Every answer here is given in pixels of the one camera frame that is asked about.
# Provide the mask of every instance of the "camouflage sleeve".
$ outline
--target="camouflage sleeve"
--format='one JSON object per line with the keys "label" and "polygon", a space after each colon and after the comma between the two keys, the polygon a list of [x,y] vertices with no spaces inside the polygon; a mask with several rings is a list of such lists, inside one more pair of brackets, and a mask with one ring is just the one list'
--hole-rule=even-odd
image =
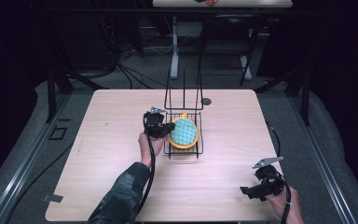
{"label": "camouflage sleeve", "polygon": [[89,223],[134,223],[149,168],[136,162],[123,172],[89,217]]}

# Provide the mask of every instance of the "black wire rack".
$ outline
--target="black wire rack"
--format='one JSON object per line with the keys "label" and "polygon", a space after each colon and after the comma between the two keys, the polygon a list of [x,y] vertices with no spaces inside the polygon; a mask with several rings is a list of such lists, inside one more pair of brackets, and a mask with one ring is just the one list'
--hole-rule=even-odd
{"label": "black wire rack", "polygon": [[181,90],[182,94],[182,103],[181,106],[172,105],[172,86],[171,86],[171,74],[168,72],[167,85],[165,91],[165,102],[164,107],[166,109],[165,121],[171,122],[177,118],[181,118],[183,113],[187,113],[186,118],[194,122],[198,130],[198,141],[197,143],[190,148],[178,148],[173,144],[169,143],[168,147],[164,147],[164,153],[169,155],[171,158],[172,155],[189,155],[194,154],[199,158],[199,155],[203,153],[203,139],[202,139],[202,119],[200,111],[203,109],[203,98],[202,98],[202,84],[199,80],[199,85],[196,89],[196,101],[194,106],[186,105],[186,71],[183,73],[183,89]]}

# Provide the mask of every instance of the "sponge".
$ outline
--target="sponge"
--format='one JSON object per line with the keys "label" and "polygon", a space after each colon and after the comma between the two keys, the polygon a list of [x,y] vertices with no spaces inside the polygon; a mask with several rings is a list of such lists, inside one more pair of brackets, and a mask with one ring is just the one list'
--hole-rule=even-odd
{"label": "sponge", "polygon": [[181,149],[193,147],[198,140],[196,125],[186,117],[187,113],[184,113],[181,118],[173,120],[175,128],[168,135],[171,144]]}

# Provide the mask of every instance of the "dark background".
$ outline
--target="dark background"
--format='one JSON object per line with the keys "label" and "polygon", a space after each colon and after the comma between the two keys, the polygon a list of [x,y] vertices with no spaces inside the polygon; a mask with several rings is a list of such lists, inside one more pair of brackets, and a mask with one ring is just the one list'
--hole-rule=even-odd
{"label": "dark background", "polygon": [[[36,5],[59,3],[63,7],[93,6],[88,0],[76,1],[77,6],[66,1],[38,1]],[[48,25],[50,34],[47,35],[41,21],[22,10],[27,6],[29,2],[0,0],[0,166],[33,112],[37,100],[34,87],[48,78],[54,62],[104,69],[113,60],[99,33],[97,18],[44,18],[42,22]],[[281,20],[271,31],[258,75],[278,77],[300,66],[309,58],[307,52],[314,49],[314,38],[323,37],[310,57],[311,90],[333,117],[346,161],[358,179],[358,1],[297,0],[293,6],[296,8],[324,8],[327,16],[316,21]],[[56,38],[61,44],[52,46],[50,40]],[[56,48],[65,49],[67,55],[58,53]]]}

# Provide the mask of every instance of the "table top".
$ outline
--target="table top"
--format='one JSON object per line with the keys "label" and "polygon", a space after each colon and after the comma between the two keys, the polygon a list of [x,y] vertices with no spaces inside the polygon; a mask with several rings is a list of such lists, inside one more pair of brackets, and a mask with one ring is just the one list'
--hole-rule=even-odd
{"label": "table top", "polygon": [[[219,0],[213,7],[291,7],[291,0]],[[153,0],[154,7],[210,7],[194,0]]]}
{"label": "table top", "polygon": [[[195,105],[195,96],[195,91],[186,91],[186,106]],[[151,106],[163,108],[164,97],[165,90],[94,92],[54,191],[62,201],[50,202],[47,220],[89,218],[116,178],[141,159],[143,114]],[[259,184],[254,164],[276,157],[255,92],[204,90],[203,97],[212,103],[200,111],[202,154],[198,159],[169,158],[161,152],[153,186],[136,220],[279,220],[269,203],[250,200],[240,190]],[[172,107],[182,102],[183,91],[172,91]],[[282,172],[279,163],[274,166]]]}

